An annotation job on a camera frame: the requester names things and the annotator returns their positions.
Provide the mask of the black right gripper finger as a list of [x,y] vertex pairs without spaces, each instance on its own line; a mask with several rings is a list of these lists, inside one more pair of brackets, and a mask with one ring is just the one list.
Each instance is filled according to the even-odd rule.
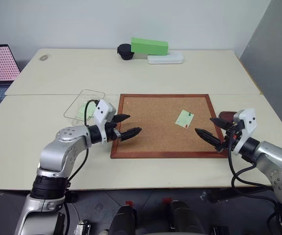
[[220,129],[229,129],[229,122],[219,117],[212,117],[210,121]]
[[204,129],[200,129],[200,128],[196,128],[195,132],[197,133],[197,135],[203,139],[205,142],[209,143],[210,145],[212,145],[216,151],[222,151],[223,150],[223,146],[221,144],[221,140],[217,137],[215,137],[212,133],[204,130]]

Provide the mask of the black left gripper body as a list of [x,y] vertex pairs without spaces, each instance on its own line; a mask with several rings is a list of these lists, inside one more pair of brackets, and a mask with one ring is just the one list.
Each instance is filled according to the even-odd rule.
[[113,117],[110,122],[105,123],[107,142],[114,141],[121,137],[121,133],[116,129],[117,123],[119,123],[118,117]]

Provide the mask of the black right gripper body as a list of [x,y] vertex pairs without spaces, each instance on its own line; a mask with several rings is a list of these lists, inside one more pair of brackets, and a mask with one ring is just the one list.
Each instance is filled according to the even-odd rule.
[[[240,142],[242,137],[242,130],[243,130],[243,120],[238,122],[230,122],[227,120],[223,120],[223,129],[225,132],[225,146],[227,152],[233,152],[237,147],[237,152],[239,152],[243,146],[243,143]],[[231,141],[231,151],[229,151],[229,142]]]

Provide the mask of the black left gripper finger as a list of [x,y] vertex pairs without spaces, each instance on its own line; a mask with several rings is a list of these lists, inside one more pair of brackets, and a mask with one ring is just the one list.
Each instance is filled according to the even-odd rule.
[[128,118],[130,118],[130,115],[116,114],[116,115],[113,116],[111,121],[114,122],[114,123],[121,123]]
[[134,127],[132,129],[127,130],[126,132],[120,133],[120,141],[126,141],[137,136],[141,132],[142,128]]

